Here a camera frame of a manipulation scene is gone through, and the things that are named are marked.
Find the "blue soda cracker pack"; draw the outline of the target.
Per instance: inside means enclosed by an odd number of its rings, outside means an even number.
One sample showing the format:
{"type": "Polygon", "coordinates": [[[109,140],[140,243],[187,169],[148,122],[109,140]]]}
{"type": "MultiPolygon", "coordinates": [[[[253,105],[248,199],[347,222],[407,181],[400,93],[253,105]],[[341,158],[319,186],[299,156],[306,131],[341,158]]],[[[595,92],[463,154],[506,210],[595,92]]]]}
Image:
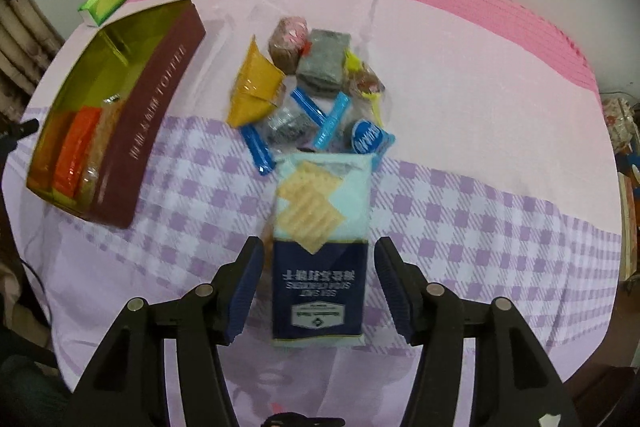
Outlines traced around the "blue soda cracker pack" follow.
{"type": "Polygon", "coordinates": [[[278,159],[272,246],[272,338],[346,343],[363,337],[372,160],[292,153],[278,159]]]}

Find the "light blue candy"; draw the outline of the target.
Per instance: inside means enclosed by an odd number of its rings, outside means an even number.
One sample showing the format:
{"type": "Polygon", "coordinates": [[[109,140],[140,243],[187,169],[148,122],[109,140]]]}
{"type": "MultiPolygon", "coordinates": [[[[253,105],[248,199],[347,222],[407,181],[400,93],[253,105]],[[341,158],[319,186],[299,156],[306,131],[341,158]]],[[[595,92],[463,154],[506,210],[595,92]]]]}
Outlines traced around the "light blue candy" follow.
{"type": "Polygon", "coordinates": [[[341,153],[368,155],[372,160],[372,170],[375,171],[380,168],[384,155],[395,141],[395,135],[372,120],[356,118],[352,111],[352,99],[341,92],[324,118],[311,147],[318,152],[337,150],[341,153]]]}

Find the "blue dark candy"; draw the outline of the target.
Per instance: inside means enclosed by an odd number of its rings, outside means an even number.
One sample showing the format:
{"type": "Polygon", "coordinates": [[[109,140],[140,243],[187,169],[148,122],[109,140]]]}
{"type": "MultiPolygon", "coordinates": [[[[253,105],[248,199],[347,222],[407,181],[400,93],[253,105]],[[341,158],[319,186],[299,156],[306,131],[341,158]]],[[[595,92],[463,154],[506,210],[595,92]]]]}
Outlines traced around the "blue dark candy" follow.
{"type": "Polygon", "coordinates": [[[276,156],[305,148],[326,120],[326,114],[302,89],[288,92],[282,104],[256,124],[240,128],[240,135],[261,176],[276,168],[276,156]]]}

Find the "orange yellow snack packet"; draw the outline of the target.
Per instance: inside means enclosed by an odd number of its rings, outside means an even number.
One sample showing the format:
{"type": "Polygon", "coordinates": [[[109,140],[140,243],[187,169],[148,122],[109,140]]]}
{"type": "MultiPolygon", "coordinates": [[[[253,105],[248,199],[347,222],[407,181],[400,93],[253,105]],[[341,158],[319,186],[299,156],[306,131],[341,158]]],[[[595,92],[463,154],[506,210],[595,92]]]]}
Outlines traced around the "orange yellow snack packet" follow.
{"type": "Polygon", "coordinates": [[[282,101],[284,80],[285,73],[259,51],[252,37],[231,90],[226,123],[239,128],[267,118],[282,101]]]}

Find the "yellow candy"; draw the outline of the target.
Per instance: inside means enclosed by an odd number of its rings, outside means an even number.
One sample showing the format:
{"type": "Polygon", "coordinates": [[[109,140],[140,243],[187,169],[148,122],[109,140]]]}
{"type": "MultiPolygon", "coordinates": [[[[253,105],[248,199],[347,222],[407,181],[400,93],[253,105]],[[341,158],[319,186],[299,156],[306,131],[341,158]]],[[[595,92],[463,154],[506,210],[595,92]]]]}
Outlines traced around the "yellow candy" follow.
{"type": "Polygon", "coordinates": [[[362,115],[366,115],[378,127],[384,126],[382,102],[386,88],[378,75],[351,49],[345,51],[343,88],[362,115]]]}

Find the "grey sesame cake block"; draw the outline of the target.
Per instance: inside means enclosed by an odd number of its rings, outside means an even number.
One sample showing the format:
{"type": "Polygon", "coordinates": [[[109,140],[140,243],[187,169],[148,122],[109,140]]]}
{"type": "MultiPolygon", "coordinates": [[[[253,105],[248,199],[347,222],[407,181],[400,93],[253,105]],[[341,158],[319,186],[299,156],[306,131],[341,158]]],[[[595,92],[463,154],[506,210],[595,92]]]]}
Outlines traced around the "grey sesame cake block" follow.
{"type": "Polygon", "coordinates": [[[352,37],[344,32],[314,28],[296,69],[296,79],[307,93],[334,98],[343,89],[343,68],[352,37]]]}

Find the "pink brown cake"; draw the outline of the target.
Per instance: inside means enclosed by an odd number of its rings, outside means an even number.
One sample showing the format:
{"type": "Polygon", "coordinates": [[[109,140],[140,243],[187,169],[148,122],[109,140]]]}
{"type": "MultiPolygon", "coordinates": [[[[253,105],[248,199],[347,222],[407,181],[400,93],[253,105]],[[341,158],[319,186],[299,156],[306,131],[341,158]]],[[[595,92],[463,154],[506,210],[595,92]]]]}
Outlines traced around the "pink brown cake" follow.
{"type": "Polygon", "coordinates": [[[294,75],[307,39],[308,27],[303,17],[282,17],[268,41],[268,51],[274,66],[285,75],[294,75]]]}

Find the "orange snack pack in tin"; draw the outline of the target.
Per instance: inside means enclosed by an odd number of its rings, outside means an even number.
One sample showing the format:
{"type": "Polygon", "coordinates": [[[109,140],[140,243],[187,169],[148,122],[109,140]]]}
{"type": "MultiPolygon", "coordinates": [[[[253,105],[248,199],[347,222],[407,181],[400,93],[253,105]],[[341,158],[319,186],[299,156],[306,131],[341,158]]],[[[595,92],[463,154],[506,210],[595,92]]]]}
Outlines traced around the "orange snack pack in tin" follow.
{"type": "Polygon", "coordinates": [[[68,198],[75,196],[88,148],[102,115],[101,107],[82,106],[75,114],[56,162],[52,187],[68,198]]]}

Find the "brown cracker pack in tin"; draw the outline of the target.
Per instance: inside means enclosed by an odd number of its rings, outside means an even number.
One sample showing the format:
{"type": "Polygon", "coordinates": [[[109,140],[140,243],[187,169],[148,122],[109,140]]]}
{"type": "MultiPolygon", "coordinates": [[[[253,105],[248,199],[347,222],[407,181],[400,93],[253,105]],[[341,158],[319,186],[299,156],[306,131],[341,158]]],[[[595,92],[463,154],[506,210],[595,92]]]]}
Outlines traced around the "brown cracker pack in tin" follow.
{"type": "Polygon", "coordinates": [[[103,157],[122,113],[122,106],[124,106],[124,100],[119,94],[114,94],[103,101],[101,116],[88,147],[86,165],[77,191],[77,202],[82,209],[88,208],[93,199],[103,157]]]}

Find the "maroon gold toffee tin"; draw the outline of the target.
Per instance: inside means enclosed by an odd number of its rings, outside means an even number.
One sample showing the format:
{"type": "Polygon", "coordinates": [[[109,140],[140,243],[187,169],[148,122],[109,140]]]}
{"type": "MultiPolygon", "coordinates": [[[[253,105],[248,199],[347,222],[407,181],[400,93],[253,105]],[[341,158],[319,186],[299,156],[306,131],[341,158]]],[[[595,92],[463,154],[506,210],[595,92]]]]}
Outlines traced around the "maroon gold toffee tin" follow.
{"type": "Polygon", "coordinates": [[[29,191],[82,220],[128,228],[160,124],[205,35],[192,0],[102,27],[43,121],[29,191]]]}

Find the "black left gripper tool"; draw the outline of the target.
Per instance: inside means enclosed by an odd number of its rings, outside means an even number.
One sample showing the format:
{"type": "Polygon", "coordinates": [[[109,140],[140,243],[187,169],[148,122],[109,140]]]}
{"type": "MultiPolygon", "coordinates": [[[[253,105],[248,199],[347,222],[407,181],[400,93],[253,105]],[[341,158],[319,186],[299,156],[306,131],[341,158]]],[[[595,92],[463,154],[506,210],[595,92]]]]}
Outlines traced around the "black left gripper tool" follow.
{"type": "Polygon", "coordinates": [[[20,122],[19,124],[9,124],[9,128],[3,131],[0,136],[0,155],[6,157],[12,153],[17,143],[35,134],[39,129],[39,121],[36,118],[20,122]]]}

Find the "cluttered items at right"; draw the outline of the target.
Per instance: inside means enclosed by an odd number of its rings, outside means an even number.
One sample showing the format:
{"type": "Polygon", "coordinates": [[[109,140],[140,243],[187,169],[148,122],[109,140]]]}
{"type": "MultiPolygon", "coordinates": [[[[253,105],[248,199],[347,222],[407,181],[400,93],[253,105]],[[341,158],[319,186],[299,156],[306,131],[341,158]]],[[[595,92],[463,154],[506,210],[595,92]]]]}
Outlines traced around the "cluttered items at right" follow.
{"type": "Polygon", "coordinates": [[[620,184],[620,281],[630,293],[639,284],[639,111],[621,96],[606,96],[602,110],[620,184]]]}

